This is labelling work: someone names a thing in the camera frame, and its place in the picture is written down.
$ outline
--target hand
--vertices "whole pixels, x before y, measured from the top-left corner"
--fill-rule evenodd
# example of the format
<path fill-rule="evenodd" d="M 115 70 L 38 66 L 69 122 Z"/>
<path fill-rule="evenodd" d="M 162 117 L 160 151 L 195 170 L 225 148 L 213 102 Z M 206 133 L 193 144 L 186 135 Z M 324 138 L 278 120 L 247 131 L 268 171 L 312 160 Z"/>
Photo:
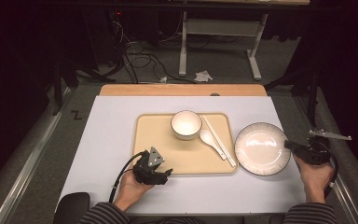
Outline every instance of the hand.
<path fill-rule="evenodd" d="M 118 195 L 113 204 L 121 211 L 126 212 L 131 206 L 137 203 L 142 196 L 154 185 L 144 185 L 136 181 L 132 170 L 127 171 L 121 177 Z"/>
<path fill-rule="evenodd" d="M 300 166 L 301 180 L 304 183 L 307 203 L 325 203 L 324 188 L 328 185 L 334 173 L 333 168 L 325 163 L 322 165 L 310 165 L 295 155 L 295 160 Z"/>

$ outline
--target beige tray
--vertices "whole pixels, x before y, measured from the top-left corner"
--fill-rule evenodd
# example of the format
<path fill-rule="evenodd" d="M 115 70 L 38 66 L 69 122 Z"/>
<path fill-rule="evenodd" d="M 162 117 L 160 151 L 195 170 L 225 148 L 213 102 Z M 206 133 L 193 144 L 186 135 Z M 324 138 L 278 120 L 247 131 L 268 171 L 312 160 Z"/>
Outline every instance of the beige tray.
<path fill-rule="evenodd" d="M 231 167 L 228 160 L 223 161 L 217 152 L 196 137 L 185 141 L 177 138 L 171 128 L 174 114 L 144 114 L 137 119 L 133 144 L 133 155 L 140 151 L 155 147 L 165 159 L 158 171 L 173 168 L 173 174 L 223 174 L 233 173 L 238 168 L 238 161 L 234 153 L 228 118 L 225 114 L 211 113 L 205 115 L 225 145 L 227 151 L 237 163 Z M 208 129 L 204 120 L 202 129 Z"/>

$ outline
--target white table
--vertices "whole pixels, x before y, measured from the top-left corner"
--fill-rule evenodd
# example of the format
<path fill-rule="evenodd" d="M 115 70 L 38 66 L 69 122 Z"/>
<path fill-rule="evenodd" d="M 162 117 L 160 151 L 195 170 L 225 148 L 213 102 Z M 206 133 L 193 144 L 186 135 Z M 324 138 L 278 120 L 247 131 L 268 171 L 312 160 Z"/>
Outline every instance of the white table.
<path fill-rule="evenodd" d="M 63 197 L 85 191 L 91 205 L 106 202 L 118 173 L 131 157 L 135 122 L 145 113 L 184 109 L 227 114 L 235 141 L 255 122 L 282 127 L 267 96 L 97 96 L 62 190 Z M 281 213 L 305 202 L 293 158 L 276 175 L 257 176 L 240 167 L 229 175 L 172 175 L 155 186 L 131 215 L 239 215 Z"/>

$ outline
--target striped sleeve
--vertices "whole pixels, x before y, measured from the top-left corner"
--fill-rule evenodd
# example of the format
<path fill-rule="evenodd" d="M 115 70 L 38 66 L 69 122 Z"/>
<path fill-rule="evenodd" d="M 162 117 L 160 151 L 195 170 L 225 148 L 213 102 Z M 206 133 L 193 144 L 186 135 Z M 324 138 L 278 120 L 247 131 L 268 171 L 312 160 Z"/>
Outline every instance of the striped sleeve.
<path fill-rule="evenodd" d="M 325 203 L 301 203 L 289 209 L 284 224 L 337 224 L 331 205 Z"/>
<path fill-rule="evenodd" d="M 80 224 L 127 224 L 128 217 L 111 203 L 97 203 L 79 221 Z"/>

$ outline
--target ceramic spoon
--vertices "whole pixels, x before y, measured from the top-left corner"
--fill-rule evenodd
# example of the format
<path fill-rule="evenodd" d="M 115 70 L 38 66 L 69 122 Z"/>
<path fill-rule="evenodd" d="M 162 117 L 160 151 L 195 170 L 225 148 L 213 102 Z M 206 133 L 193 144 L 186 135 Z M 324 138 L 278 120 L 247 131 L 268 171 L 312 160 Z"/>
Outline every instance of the ceramic spoon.
<path fill-rule="evenodd" d="M 220 147 L 218 147 L 217 144 L 214 142 L 211 132 L 209 132 L 208 130 L 205 130 L 205 129 L 201 130 L 200 138 L 201 138 L 202 142 L 204 142 L 204 143 L 208 144 L 209 146 L 213 147 L 214 150 L 216 150 L 217 153 L 219 153 L 219 155 L 220 155 L 220 157 L 222 158 L 223 161 L 227 158 L 225 153 L 223 153 L 223 151 L 220 149 Z"/>

